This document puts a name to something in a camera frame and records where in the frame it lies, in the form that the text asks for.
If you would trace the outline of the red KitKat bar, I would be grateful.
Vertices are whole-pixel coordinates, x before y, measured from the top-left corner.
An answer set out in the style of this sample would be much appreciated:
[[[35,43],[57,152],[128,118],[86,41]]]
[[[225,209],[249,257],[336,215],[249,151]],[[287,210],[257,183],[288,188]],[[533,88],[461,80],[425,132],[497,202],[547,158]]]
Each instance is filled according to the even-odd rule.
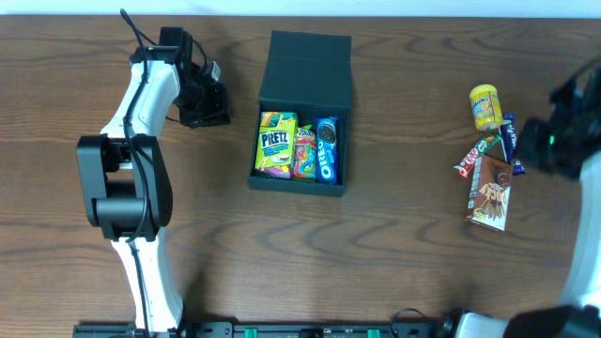
[[[487,151],[493,147],[501,139],[501,136],[496,132],[487,132],[479,141],[470,149],[466,156],[454,166],[458,174],[464,178],[469,176],[469,173],[475,166],[476,160],[485,155]]]

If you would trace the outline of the yellow candy jar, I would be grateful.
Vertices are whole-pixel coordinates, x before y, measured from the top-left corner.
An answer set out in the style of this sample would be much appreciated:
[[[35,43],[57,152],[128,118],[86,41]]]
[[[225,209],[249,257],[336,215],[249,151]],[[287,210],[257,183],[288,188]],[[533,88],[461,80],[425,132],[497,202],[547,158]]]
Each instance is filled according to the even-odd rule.
[[[480,84],[471,90],[470,107],[479,131],[495,130],[503,122],[498,90],[492,84]]]

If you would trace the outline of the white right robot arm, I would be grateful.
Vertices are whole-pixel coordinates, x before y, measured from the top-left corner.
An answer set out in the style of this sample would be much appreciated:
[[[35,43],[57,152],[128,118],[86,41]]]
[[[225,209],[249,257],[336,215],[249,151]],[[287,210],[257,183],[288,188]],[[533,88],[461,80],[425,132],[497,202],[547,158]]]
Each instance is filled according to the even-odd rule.
[[[526,120],[516,156],[576,180],[582,199],[571,269],[557,306],[509,320],[456,312],[439,337],[597,337],[600,334],[600,63],[592,61],[551,91],[549,120]]]

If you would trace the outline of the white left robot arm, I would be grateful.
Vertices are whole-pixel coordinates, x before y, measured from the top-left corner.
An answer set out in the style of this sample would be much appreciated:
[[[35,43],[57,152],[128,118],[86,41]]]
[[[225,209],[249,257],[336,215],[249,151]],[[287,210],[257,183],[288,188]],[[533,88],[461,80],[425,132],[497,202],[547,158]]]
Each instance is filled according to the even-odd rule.
[[[216,62],[193,62],[202,48],[181,27],[164,26],[157,42],[140,30],[131,81],[114,117],[80,138],[77,161],[86,217],[118,253],[136,317],[130,324],[80,324],[76,337],[186,337],[184,302],[166,250],[173,191],[159,145],[171,107],[187,128],[227,125],[228,96]]]

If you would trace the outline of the green gummy worms bag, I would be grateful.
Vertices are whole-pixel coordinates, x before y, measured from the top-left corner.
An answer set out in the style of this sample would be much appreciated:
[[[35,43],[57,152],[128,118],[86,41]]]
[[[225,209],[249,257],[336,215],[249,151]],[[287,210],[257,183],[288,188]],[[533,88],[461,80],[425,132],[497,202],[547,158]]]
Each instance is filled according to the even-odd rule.
[[[316,180],[316,134],[311,125],[297,128],[294,138],[292,178],[294,180]]]

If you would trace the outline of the green Pretz box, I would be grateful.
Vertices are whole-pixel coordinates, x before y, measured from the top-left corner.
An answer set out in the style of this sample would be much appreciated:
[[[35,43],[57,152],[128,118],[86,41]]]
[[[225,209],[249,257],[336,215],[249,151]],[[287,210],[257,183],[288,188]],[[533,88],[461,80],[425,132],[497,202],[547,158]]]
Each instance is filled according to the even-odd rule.
[[[256,143],[254,173],[290,179],[298,116],[292,112],[262,112]]]

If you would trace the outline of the black fabric storage box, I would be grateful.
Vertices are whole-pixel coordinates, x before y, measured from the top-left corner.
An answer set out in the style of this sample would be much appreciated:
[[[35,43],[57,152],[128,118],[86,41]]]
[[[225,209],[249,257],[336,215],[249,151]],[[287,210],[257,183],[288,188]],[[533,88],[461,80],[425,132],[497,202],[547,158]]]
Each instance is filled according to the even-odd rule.
[[[302,125],[336,116],[337,183],[309,183],[262,177],[250,162],[254,190],[341,197],[346,192],[348,131],[352,108],[350,36],[272,31],[270,51],[258,96],[258,111],[292,112]]]

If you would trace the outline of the purple Dairy Milk bar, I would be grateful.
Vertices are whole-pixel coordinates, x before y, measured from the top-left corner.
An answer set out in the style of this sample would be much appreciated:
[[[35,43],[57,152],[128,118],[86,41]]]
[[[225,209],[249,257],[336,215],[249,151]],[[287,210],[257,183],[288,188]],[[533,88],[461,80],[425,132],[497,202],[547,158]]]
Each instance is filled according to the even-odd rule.
[[[502,151],[505,161],[513,167],[513,175],[520,176],[525,174],[525,167],[519,159],[514,156],[517,146],[516,116],[513,114],[504,115],[503,121],[499,127],[502,141]]]

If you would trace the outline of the blue Oreo pack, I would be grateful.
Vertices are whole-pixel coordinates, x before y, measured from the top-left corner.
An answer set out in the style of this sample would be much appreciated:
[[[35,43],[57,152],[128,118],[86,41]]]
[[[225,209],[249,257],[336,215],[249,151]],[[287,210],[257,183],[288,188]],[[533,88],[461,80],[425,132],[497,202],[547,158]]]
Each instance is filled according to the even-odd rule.
[[[338,182],[337,120],[336,116],[316,118],[318,183],[336,185]]]

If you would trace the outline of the brown Pocky box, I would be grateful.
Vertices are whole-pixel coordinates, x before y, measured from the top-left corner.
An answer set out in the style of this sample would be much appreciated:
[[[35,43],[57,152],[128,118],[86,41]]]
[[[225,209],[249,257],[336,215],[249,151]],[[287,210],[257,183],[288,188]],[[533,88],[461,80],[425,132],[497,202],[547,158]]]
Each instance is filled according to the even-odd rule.
[[[475,162],[466,220],[504,231],[513,166],[487,155]]]

